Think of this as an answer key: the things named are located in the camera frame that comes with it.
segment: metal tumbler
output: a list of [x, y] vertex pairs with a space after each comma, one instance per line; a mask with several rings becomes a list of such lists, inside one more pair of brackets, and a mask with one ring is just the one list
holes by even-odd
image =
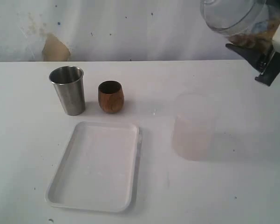
[[66, 114], [78, 115], [85, 110], [82, 69], [64, 66], [55, 69], [49, 75]]

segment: wooden cup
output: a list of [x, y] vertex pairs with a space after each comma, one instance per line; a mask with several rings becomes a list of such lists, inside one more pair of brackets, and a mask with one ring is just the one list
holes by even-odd
[[105, 81], [98, 87], [99, 106], [106, 113], [117, 113], [124, 104], [122, 86], [116, 81]]

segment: white plastic tray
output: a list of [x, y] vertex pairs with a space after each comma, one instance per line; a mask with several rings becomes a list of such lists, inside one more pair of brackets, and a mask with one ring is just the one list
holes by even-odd
[[53, 207], [125, 210], [131, 201], [138, 135], [133, 124], [77, 124], [46, 201]]

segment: table surface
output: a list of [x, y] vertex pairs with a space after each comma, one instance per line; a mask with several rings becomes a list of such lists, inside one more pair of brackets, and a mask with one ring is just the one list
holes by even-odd
[[[63, 112], [48, 75], [64, 65], [84, 72], [86, 111]], [[245, 61], [0, 63], [0, 223], [280, 224], [280, 74], [254, 81]], [[123, 86], [124, 109], [104, 114], [97, 87]], [[209, 154], [187, 161], [171, 148], [172, 102], [185, 92], [218, 100]], [[50, 207], [45, 191], [80, 121], [141, 128], [133, 200], [123, 213]]]

